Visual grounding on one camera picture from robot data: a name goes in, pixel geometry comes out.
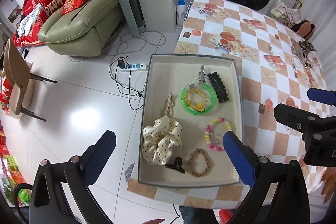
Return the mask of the right hand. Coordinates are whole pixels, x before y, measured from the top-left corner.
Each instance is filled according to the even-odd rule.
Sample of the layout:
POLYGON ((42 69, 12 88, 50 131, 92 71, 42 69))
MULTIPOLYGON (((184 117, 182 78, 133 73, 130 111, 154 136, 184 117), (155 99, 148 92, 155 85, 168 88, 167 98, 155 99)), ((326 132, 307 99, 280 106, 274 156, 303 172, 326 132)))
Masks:
POLYGON ((335 193, 336 168, 327 167, 327 170, 323 174, 321 181, 325 183, 321 192, 321 195, 325 196, 323 200, 323 203, 325 204, 331 200, 333 194, 335 193))

